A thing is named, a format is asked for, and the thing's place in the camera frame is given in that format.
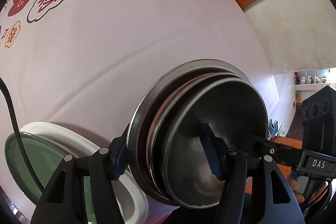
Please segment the person's right hand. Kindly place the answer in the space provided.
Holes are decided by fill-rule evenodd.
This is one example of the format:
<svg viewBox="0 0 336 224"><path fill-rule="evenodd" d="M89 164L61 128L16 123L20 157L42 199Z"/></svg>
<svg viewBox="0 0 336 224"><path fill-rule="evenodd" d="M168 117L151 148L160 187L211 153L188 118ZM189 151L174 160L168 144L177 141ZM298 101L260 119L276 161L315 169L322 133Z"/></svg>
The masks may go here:
<svg viewBox="0 0 336 224"><path fill-rule="evenodd" d="M303 203L305 201L304 196L301 193L296 192L299 188L298 181L294 178L292 174L288 175L287 181L292 191L294 192L294 195L298 203ZM309 201L307 203L314 205L315 203L320 201L323 198L323 196L326 194L327 189L328 189L328 184L323 181L321 185L319 186L319 188L310 196Z"/></svg>

